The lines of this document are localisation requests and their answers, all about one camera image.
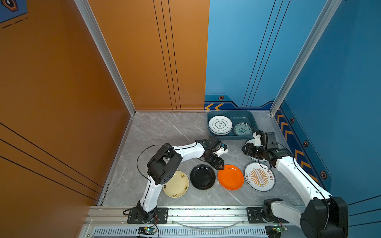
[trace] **stack of plates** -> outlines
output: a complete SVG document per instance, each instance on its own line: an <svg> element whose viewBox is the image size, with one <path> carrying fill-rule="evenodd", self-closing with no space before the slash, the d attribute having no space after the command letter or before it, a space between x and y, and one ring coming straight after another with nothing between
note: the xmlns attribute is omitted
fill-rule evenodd
<svg viewBox="0 0 381 238"><path fill-rule="evenodd" d="M212 117L209 121L209 129L218 136L229 134L233 129L232 121L224 116Z"/></svg>

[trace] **aluminum frame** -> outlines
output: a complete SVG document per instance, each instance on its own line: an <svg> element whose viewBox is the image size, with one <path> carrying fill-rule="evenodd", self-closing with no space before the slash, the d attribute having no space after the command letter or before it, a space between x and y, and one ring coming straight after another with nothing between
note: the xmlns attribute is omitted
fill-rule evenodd
<svg viewBox="0 0 381 238"><path fill-rule="evenodd" d="M312 28L306 42L302 47L302 50L300 51L294 65L288 73L282 87L279 90L277 97L275 98L270 108L271 115L275 115L283 100L286 98L286 95L291 89L292 84L294 84L296 78L298 77L308 57L311 55L313 49L315 48L317 42L322 36L328 23L331 21L340 3L341 0L327 0L327 2L325 3L319 17L317 18L314 24L314 27Z"/></svg>
<svg viewBox="0 0 381 238"><path fill-rule="evenodd" d="M128 224L127 216L123 211L133 206L92 206L82 227L79 238L93 235L96 227L136 227L137 224ZM250 224L246 208L248 206L158 206L168 208L168 223L160 224L165 227L225 227L237 223L237 228L253 228L276 226L272 224Z"/></svg>
<svg viewBox="0 0 381 238"><path fill-rule="evenodd" d="M112 79L114 80L116 87L118 88L123 102L125 103L128 111L130 112L130 115L135 115L136 110L134 104L132 103L131 97L128 94L126 85L123 82L122 76L119 73L118 67L111 55L110 49L107 46L106 40L103 37L102 31L95 19L94 13L91 10L89 2L87 0L74 1L78 7L79 12L82 15L83 20L86 23L87 28L89 29L91 36L93 37L93 40L103 58L104 63L107 66L107 69L111 74Z"/></svg>
<svg viewBox="0 0 381 238"><path fill-rule="evenodd" d="M120 159L120 154L122 153L124 144L126 143L128 132L130 131L133 118L134 118L134 116L131 115L130 120L128 121L127 127L126 127L126 129L124 131L122 140L121 140L121 142L119 144L119 147L118 147L117 153L115 155L114 161L112 162L109 174L107 175L106 181L105 181L105 183L103 185L103 189L102 189L101 195L99 196L99 199L98 199L98 202L97 202L97 206L101 206L102 205L102 202L103 202L103 200L104 200L104 198L106 196L107 190L109 188L109 184L110 184L112 176L114 175L114 172L115 172L115 168L116 168L116 166L118 164L118 161Z"/></svg>

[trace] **cream plate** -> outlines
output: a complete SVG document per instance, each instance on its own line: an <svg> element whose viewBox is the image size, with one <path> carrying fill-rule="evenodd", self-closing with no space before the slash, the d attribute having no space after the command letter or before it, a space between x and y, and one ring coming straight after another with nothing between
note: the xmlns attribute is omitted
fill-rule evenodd
<svg viewBox="0 0 381 238"><path fill-rule="evenodd" d="M173 177L163 186L164 193L171 198L178 198L184 195L189 188L188 176L177 170Z"/></svg>

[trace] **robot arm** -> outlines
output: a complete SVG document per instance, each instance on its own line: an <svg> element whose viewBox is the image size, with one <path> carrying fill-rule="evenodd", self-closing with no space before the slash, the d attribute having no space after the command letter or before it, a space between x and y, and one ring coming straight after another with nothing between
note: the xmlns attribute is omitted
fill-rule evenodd
<svg viewBox="0 0 381 238"><path fill-rule="evenodd" d="M303 210L282 199L265 200L262 206L265 220L283 218L301 228L307 238L348 236L347 204L342 198L332 197L299 166L286 148L280 149L274 133L257 131L252 142L242 147L243 152L270 161L290 181L306 206Z"/></svg>
<svg viewBox="0 0 381 238"><path fill-rule="evenodd" d="M224 161L220 158L224 153L227 153L227 145L215 136L183 146L164 144L147 164L149 181L136 206L142 220L152 220L162 187L172 178L181 162L204 157L215 169L224 169Z"/></svg>

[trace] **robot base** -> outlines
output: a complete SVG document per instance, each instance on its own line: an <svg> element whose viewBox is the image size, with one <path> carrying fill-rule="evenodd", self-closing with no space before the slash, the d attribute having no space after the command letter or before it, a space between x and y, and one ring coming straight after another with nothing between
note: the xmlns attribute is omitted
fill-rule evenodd
<svg viewBox="0 0 381 238"><path fill-rule="evenodd" d="M151 217L144 219L138 211L137 207L131 208L128 213L128 224L144 224L144 223L155 223L157 215L157 223L165 224L167 223L168 208L155 208L152 211Z"/></svg>

